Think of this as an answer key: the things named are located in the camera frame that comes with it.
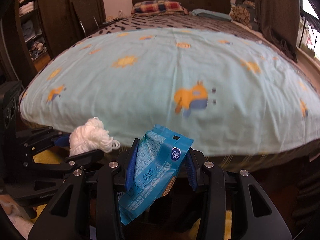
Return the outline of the left hand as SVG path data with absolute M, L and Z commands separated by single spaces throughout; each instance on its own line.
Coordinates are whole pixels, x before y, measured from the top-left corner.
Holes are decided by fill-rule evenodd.
M 25 219 L 32 219 L 32 214 L 37 214 L 38 206 L 32 207 L 34 212 L 31 214 L 27 213 L 27 209 L 24 207 L 19 206 L 8 194 L 1 194 L 1 207 L 5 211 L 7 215 L 11 215 L 12 213 L 21 216 Z

